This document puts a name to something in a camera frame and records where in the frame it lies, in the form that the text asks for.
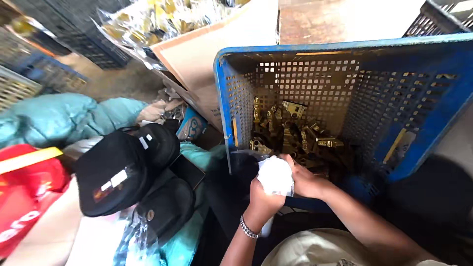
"hand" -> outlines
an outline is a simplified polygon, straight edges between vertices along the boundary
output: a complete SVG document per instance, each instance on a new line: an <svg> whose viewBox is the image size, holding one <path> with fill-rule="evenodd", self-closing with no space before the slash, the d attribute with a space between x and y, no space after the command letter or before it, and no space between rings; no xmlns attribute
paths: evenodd
<svg viewBox="0 0 473 266"><path fill-rule="evenodd" d="M283 207L285 201L286 196L266 194L261 182L255 177L251 181L250 205L243 214L248 228L259 233L264 224Z"/></svg>
<svg viewBox="0 0 473 266"><path fill-rule="evenodd" d="M324 191L328 188L335 187L327 179L316 177L307 168L296 163L288 154L281 154L280 157L288 162L292 169L292 179L294 180L294 192L298 195L324 199Z"/></svg>

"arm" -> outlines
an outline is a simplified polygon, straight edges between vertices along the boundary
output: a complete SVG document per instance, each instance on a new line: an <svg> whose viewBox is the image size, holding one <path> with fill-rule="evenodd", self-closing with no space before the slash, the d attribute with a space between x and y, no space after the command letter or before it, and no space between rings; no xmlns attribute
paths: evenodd
<svg viewBox="0 0 473 266"><path fill-rule="evenodd" d="M250 205L243 214L248 228L255 233L261 232L261 228L284 205L285 200L284 196L267 195L260 181L253 179L250 188ZM248 237L239 226L220 265L250 266L255 246L256 239Z"/></svg>
<svg viewBox="0 0 473 266"><path fill-rule="evenodd" d="M401 230L330 181L315 177L306 168L295 164L290 156L282 157L292 167L294 191L299 195L326 202L350 233L374 254L379 262L384 265L401 265L427 259L438 261Z"/></svg>

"concrete floor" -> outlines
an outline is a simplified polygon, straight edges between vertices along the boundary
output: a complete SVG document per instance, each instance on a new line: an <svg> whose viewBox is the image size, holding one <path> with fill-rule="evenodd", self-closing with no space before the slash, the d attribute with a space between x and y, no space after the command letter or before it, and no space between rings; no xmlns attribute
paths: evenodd
<svg viewBox="0 0 473 266"><path fill-rule="evenodd" d="M89 78L87 86L77 92L97 101L125 97L152 103L163 88L163 80L135 59L124 69L107 71L75 53L57 59Z"/></svg>
<svg viewBox="0 0 473 266"><path fill-rule="evenodd" d="M315 44L401 37L424 0L280 0L280 43ZM79 93L97 100L127 97L152 102L162 80L138 61L123 70L103 71L88 59L61 61L90 78ZM473 177L473 106L452 126L436 153L457 162Z"/></svg>

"black bag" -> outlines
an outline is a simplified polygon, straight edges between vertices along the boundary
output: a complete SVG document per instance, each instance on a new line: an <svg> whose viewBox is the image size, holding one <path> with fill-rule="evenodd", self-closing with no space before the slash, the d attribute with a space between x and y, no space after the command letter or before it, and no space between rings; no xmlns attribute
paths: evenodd
<svg viewBox="0 0 473 266"><path fill-rule="evenodd" d="M148 166L155 175L159 175L179 156L181 151L179 139L163 125L147 124L134 135L143 145Z"/></svg>
<svg viewBox="0 0 473 266"><path fill-rule="evenodd" d="M80 209L85 216L113 214L137 203L152 179L139 139L122 131L105 136L75 164Z"/></svg>
<svg viewBox="0 0 473 266"><path fill-rule="evenodd" d="M191 186L165 169L156 181L164 181L150 191L136 206L136 212L146 217L148 245L158 240L159 246L166 244L192 217L195 194Z"/></svg>

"yellow strip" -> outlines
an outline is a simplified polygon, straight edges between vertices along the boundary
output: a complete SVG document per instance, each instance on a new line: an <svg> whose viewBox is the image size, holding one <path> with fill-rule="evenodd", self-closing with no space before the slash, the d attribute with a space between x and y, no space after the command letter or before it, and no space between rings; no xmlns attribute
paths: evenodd
<svg viewBox="0 0 473 266"><path fill-rule="evenodd" d="M319 55L319 54L338 54L351 53L351 51L332 51L332 52L316 52L316 53L297 53L296 55Z"/></svg>
<svg viewBox="0 0 473 266"><path fill-rule="evenodd" d="M30 152L27 154L20 155L15 158L0 161L0 175L17 170L40 161L51 159L62 154L56 147L50 147L39 151Z"/></svg>
<svg viewBox="0 0 473 266"><path fill-rule="evenodd" d="M399 134L397 135L397 138L394 140L393 145L391 145L391 148L386 154L385 159L383 160L383 163L387 163L389 158L393 155L394 149L396 149L397 144L401 141L401 139L404 137L404 134L406 134L407 130L405 128L401 129Z"/></svg>
<svg viewBox="0 0 473 266"><path fill-rule="evenodd" d="M237 119L236 118L233 118L232 126L233 126L233 139L235 140L235 147L238 147L238 133L237 133Z"/></svg>

